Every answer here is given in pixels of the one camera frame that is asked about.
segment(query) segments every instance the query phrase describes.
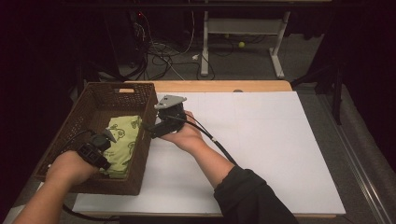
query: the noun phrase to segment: white board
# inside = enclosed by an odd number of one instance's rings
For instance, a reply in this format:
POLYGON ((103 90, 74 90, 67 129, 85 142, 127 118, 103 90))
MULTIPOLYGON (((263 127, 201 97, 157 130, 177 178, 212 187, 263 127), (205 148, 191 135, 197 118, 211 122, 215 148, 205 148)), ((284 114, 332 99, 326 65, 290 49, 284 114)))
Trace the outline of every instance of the white board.
MULTIPOLYGON (((346 212, 296 92, 168 94, 187 97, 184 108, 193 112, 239 166, 265 179, 293 214, 346 212)), ((151 142, 138 196, 79 194, 74 211, 220 214, 213 189, 193 157, 158 138, 151 142)))

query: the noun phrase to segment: basket handle hole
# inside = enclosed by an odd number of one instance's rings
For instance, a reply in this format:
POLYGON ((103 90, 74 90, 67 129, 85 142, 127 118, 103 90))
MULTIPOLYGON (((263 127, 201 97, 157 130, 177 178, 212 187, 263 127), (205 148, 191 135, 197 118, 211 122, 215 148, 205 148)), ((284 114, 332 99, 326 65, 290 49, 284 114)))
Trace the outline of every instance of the basket handle hole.
POLYGON ((135 93, 136 90, 133 88, 122 88, 122 89, 113 89, 114 93, 135 93))

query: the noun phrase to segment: black sleeve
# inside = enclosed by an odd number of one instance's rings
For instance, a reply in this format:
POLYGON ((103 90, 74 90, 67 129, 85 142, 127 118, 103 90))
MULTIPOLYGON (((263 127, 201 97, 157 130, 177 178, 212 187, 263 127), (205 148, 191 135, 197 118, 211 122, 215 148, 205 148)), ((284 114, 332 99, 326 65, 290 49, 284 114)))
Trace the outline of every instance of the black sleeve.
POLYGON ((227 223, 298 223, 265 180, 235 166, 215 189, 215 199, 227 223))

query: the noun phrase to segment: wooden table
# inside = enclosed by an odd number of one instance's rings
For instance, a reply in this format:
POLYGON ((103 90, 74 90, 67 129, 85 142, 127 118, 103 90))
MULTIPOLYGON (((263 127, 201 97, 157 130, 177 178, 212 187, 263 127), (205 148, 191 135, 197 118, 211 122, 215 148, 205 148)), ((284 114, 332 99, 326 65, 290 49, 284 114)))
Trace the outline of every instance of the wooden table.
POLYGON ((284 80, 150 81, 156 92, 292 91, 284 80))

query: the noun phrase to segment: white stand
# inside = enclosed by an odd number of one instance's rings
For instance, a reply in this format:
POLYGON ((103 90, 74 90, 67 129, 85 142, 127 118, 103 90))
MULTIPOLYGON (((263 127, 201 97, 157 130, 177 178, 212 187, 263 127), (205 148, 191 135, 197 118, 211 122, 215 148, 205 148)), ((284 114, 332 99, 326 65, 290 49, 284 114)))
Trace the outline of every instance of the white stand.
POLYGON ((276 77, 285 77, 277 53, 282 43, 288 25, 290 12, 285 12, 283 20, 244 20, 244 19, 209 19, 208 12, 204 16, 204 47, 201 60, 201 76, 209 74, 209 52, 207 47, 208 34, 232 34, 232 35, 277 35, 276 46, 269 52, 276 71, 276 77))

